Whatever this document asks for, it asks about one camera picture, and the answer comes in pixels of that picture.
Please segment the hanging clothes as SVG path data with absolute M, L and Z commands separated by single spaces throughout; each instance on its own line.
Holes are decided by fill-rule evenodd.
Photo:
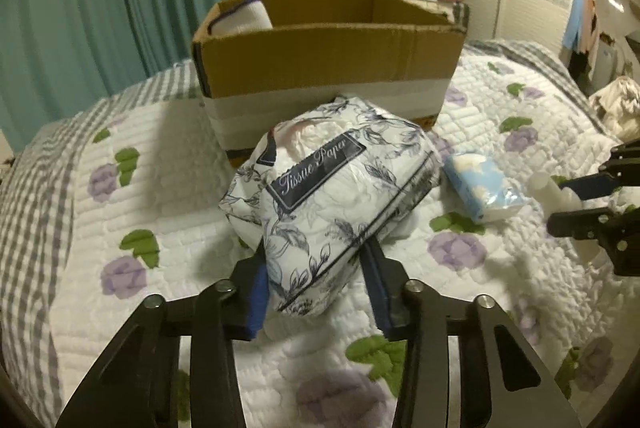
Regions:
M 562 45 L 576 53 L 589 54 L 598 40 L 597 0 L 573 0 Z

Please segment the grey checkered bedsheet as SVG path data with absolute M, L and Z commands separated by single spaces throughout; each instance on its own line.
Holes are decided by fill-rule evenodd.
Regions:
M 585 116 L 559 63 L 524 42 L 463 49 L 432 140 L 478 151 L 524 182 L 588 174 L 611 143 Z M 52 426 L 140 300 L 189 296 L 226 275 L 242 243 L 218 208 L 232 172 L 206 122 L 193 65 L 181 62 L 41 133 L 1 187 L 1 329 L 6 370 Z M 385 244 L 443 294 L 497 297 L 582 422 L 610 390 L 616 298 L 604 264 L 584 266 L 526 205 L 476 226 L 446 186 L 416 229 Z M 402 344 L 375 333 L 361 280 L 325 315 L 275 315 L 236 352 L 252 427 L 385 427 Z

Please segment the white floral quilt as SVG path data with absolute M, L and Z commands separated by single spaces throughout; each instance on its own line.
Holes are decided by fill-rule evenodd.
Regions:
M 49 321 L 64 399 L 144 298 L 192 296 L 265 245 L 268 318 L 235 356 L 248 424 L 386 427 L 404 348 L 375 331 L 354 259 L 374 215 L 407 193 L 416 168 L 451 155 L 485 155 L 524 188 L 537 172 L 582 176 L 613 145 L 564 66 L 525 42 L 465 50 L 430 132 L 394 125 L 388 104 L 368 110 L 365 98 L 322 100 L 314 112 L 329 125 L 296 132 L 279 171 L 302 176 L 300 162 L 337 136 L 363 152 L 287 214 L 252 167 L 229 165 L 198 96 L 126 110 L 90 136 Z M 634 285 L 605 255 L 585 262 L 579 245 L 551 237 L 533 197 L 478 224 L 443 174 L 421 188 L 385 251 L 447 295 L 495 296 L 592 422 L 638 352 Z

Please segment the white rolled towel in box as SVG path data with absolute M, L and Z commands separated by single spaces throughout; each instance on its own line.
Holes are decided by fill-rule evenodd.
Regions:
M 208 25 L 209 36 L 233 36 L 272 29 L 262 0 L 243 0 L 233 9 L 216 16 Z

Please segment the white plush toy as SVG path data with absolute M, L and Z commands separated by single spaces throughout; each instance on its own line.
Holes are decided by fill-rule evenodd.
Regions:
M 527 181 L 527 191 L 542 208 L 544 218 L 555 212 L 581 211 L 584 204 L 570 188 L 559 188 L 552 177 L 545 172 L 535 172 Z M 593 262 L 601 250 L 595 240 L 571 240 L 579 260 L 585 266 Z

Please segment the teal curtain left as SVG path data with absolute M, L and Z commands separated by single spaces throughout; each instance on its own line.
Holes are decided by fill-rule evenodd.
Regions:
M 218 1 L 1 0 L 1 130 L 10 147 L 187 58 Z

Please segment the brown cardboard box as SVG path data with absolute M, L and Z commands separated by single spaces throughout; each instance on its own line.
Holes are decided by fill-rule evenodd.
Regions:
M 215 4 L 191 42 L 205 109 L 232 167 L 270 128 L 354 94 L 428 131 L 437 122 L 465 24 L 405 0 L 262 0 L 272 29 L 209 36 L 243 0 Z

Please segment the floral tissue paper pack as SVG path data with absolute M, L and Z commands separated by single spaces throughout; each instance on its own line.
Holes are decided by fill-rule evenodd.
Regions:
M 244 243 L 265 249 L 273 307 L 318 315 L 356 271 L 360 246 L 410 216 L 439 167 L 419 125 L 337 96 L 270 129 L 219 207 Z

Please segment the small blue tissue packet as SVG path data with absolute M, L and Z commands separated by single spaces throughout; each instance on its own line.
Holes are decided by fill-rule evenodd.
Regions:
M 453 154 L 445 158 L 442 168 L 475 223 L 508 220 L 526 204 L 518 187 L 486 155 Z

